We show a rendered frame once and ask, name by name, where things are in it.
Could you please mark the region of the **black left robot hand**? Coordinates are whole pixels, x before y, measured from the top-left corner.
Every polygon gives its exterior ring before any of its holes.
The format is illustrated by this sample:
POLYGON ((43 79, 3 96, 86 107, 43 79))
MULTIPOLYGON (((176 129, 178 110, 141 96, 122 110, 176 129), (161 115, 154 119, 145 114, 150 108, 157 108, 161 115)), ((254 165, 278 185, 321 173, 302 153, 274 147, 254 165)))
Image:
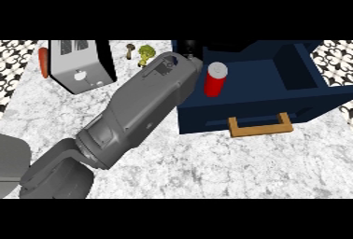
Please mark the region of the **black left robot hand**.
POLYGON ((200 40, 179 40, 176 42, 176 52, 187 58, 203 59, 203 44, 200 40))

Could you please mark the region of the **red can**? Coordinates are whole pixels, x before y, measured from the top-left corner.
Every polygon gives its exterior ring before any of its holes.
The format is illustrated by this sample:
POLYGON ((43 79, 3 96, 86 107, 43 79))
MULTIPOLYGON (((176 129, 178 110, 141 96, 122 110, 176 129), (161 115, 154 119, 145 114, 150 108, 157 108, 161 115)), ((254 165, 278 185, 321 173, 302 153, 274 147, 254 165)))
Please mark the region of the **red can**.
POLYGON ((226 64, 222 62, 210 63, 204 83, 204 93, 209 97, 219 96, 223 89, 226 77, 228 77, 226 64))

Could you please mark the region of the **navy blue drawer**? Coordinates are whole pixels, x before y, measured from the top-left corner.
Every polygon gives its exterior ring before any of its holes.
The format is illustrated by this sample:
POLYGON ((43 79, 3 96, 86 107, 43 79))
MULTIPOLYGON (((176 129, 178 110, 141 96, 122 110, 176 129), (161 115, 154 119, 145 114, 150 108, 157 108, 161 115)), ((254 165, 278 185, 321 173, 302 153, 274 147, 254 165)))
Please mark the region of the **navy blue drawer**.
POLYGON ((353 86, 290 91, 223 90, 219 97, 207 97, 203 91, 195 91, 178 107, 179 133, 228 130, 229 118, 240 121, 241 128, 278 124, 278 114, 283 112, 293 123, 303 123, 350 100, 353 86))
POLYGON ((345 89, 327 85, 311 59, 319 44, 318 40, 260 40, 240 52, 206 47, 204 62, 222 62, 228 67, 223 89, 218 97, 209 97, 200 81, 181 106, 254 106, 272 113, 336 107, 345 101, 345 89))

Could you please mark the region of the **navy blue drawer front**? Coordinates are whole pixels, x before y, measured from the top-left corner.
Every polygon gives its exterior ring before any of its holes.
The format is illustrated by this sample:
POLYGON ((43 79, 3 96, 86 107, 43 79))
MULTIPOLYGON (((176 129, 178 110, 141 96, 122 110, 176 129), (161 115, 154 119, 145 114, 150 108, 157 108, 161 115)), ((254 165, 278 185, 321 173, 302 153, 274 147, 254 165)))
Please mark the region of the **navy blue drawer front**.
POLYGON ((350 100, 353 86, 290 91, 223 90, 219 97, 207 97, 203 91, 195 91, 178 107, 179 133, 228 130, 229 118, 240 121, 241 128, 278 124, 278 114, 283 112, 293 123, 303 123, 350 100))

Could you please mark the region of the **green leafy vegetable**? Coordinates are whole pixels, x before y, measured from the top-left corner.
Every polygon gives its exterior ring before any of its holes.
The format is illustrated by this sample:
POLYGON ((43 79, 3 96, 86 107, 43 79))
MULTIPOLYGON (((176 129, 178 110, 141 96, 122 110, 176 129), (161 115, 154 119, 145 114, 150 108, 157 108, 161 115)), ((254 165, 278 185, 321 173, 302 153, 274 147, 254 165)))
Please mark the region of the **green leafy vegetable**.
POLYGON ((145 67, 148 60, 155 57, 155 49, 150 45, 144 45, 139 48, 138 53, 141 55, 138 66, 145 67))

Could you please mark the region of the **silver and black toaster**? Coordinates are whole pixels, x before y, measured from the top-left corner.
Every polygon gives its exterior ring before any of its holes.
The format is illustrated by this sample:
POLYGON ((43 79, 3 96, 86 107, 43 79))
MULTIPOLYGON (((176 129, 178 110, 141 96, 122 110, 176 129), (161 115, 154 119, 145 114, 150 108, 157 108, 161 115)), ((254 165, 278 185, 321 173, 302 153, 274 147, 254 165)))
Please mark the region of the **silver and black toaster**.
POLYGON ((71 94, 117 82, 108 40, 51 40, 49 76, 71 94))

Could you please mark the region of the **orange-red rounded object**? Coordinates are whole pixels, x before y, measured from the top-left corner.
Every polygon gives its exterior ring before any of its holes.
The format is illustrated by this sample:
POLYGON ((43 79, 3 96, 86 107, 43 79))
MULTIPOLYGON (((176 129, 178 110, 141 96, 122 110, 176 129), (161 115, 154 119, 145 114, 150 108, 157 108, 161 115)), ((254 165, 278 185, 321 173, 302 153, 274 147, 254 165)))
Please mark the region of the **orange-red rounded object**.
POLYGON ((49 49, 39 49, 39 64, 43 78, 49 77, 49 49))

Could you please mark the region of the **grey rounded robot part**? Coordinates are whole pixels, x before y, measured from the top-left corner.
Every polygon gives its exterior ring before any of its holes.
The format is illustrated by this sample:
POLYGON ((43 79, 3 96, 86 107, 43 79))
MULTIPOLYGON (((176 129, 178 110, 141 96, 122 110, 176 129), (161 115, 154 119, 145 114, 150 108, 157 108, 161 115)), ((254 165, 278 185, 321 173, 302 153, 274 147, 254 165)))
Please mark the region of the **grey rounded robot part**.
POLYGON ((17 188, 21 177, 31 163, 31 148, 28 143, 12 136, 0 134, 0 199, 17 188))

